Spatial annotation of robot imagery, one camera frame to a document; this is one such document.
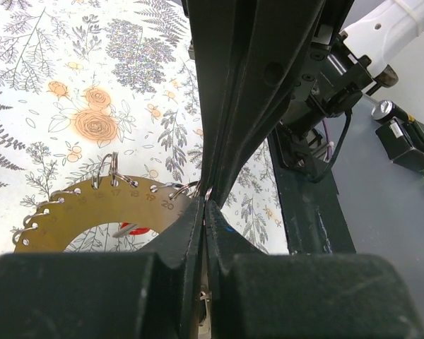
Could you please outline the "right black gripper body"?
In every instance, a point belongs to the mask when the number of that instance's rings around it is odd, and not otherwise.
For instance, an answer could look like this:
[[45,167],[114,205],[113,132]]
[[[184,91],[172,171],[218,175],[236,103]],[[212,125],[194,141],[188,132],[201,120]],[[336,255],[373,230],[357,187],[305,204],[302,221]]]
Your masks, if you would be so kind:
[[358,56],[342,31],[352,1],[325,1],[293,91],[289,108],[275,129],[281,161],[308,177],[323,177],[307,142],[326,118],[350,111],[373,77],[368,56]]

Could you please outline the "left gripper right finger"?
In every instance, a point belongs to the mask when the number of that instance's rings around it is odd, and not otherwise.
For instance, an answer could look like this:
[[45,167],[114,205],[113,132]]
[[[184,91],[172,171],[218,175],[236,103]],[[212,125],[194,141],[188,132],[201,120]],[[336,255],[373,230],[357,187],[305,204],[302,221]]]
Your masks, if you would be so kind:
[[214,338],[424,338],[405,282],[381,257],[268,255],[204,210]]

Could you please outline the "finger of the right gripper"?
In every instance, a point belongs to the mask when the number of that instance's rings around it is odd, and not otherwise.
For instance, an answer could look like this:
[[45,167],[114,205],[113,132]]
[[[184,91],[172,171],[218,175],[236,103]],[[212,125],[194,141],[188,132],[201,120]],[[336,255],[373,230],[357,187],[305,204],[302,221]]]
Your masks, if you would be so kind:
[[231,106],[211,198],[226,200],[241,167],[254,151],[250,144],[270,129],[264,125],[269,105],[291,70],[323,9],[323,1],[258,1],[248,50],[239,63],[237,84],[232,87]]
[[237,118],[256,1],[183,1],[189,19],[204,132],[199,193],[225,198],[241,168]]

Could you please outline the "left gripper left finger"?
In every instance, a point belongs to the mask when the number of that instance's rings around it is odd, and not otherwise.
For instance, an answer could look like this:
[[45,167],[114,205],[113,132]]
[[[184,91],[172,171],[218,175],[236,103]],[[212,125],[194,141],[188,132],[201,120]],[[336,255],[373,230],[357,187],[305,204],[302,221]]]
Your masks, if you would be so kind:
[[0,338],[196,338],[203,216],[136,252],[0,256]]

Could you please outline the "red key tag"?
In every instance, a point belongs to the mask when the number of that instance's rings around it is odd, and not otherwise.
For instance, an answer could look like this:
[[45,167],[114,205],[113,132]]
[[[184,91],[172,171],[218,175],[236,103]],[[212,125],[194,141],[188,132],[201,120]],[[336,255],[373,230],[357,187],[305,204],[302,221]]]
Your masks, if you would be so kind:
[[119,229],[112,235],[114,238],[126,237],[129,235],[142,235],[150,232],[147,227],[140,227],[137,224],[123,222]]

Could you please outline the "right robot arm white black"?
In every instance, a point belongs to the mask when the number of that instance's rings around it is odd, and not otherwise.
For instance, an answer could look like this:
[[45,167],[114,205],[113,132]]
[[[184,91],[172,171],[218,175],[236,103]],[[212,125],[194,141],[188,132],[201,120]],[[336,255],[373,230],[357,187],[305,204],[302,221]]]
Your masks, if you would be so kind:
[[344,25],[351,1],[184,1],[204,144],[196,194],[222,206],[240,170],[282,118],[288,166],[322,119],[351,110],[388,63],[424,32],[424,1],[384,1]]

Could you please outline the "floral table mat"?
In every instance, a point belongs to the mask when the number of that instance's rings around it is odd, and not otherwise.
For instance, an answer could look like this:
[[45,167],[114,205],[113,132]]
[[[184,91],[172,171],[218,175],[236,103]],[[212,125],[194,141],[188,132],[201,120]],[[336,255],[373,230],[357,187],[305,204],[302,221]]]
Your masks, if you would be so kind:
[[179,1],[0,1],[0,254],[51,193],[106,174],[201,176]]

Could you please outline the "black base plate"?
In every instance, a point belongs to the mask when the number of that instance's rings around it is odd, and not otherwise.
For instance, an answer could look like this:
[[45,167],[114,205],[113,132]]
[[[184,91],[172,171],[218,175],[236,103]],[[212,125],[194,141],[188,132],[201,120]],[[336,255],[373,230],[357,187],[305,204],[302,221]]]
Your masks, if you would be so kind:
[[282,162],[276,133],[268,137],[283,223],[291,254],[354,254],[356,252],[329,172],[317,184]]

